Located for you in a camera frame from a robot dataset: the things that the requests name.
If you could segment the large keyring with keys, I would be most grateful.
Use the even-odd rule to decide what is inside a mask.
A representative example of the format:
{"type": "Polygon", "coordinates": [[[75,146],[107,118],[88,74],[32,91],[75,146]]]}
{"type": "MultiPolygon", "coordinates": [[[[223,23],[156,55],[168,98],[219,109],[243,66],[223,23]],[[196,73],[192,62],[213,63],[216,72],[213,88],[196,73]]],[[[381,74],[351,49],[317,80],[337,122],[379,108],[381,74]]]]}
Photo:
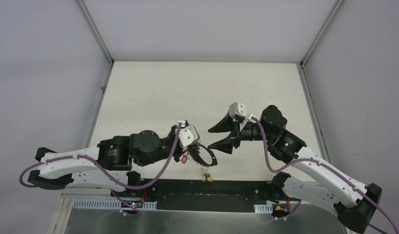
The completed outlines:
{"type": "Polygon", "coordinates": [[[203,183],[209,183],[214,181],[213,177],[208,172],[210,167],[217,166],[218,164],[217,158],[212,150],[200,143],[189,146],[185,151],[183,151],[180,161],[185,164],[189,160],[194,161],[201,166],[201,180],[203,183]],[[210,162],[206,162],[201,156],[201,149],[204,149],[205,152],[210,156],[210,162]]]}

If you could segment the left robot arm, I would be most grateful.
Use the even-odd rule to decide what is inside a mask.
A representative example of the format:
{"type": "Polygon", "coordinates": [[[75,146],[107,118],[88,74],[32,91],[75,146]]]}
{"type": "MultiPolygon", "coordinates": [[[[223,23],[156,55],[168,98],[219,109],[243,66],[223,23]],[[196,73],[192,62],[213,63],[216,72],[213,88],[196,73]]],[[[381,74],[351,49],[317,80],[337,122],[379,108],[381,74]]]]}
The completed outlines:
{"type": "Polygon", "coordinates": [[[19,182],[28,188],[63,190],[82,186],[124,191],[136,197],[141,190],[155,185],[170,161],[178,162],[196,139],[187,126],[178,124],[163,138],[152,130],[143,130],[64,153],[40,147],[35,156],[37,163],[21,173],[19,182]],[[148,182],[143,183],[133,170],[133,165],[144,167],[162,160],[165,164],[148,182]]]}

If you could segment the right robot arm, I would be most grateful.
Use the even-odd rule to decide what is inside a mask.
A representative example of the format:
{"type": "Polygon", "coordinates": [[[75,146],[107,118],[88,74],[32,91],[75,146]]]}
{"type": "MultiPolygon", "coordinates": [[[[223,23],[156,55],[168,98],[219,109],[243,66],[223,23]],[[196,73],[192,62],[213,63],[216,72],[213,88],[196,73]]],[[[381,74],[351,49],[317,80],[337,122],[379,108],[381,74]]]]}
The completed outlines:
{"type": "Polygon", "coordinates": [[[318,206],[333,214],[338,221],[353,232],[362,234],[380,202],[382,188],[365,184],[337,169],[295,134],[286,129],[287,119],[274,105],[265,108],[260,118],[246,111],[241,103],[233,103],[211,133],[228,133],[228,136],[209,145],[210,149],[231,154],[242,141],[262,141],[264,156],[283,162],[286,167],[298,169],[315,182],[306,183],[275,169],[270,181],[270,195],[277,200],[285,196],[318,206]]]}

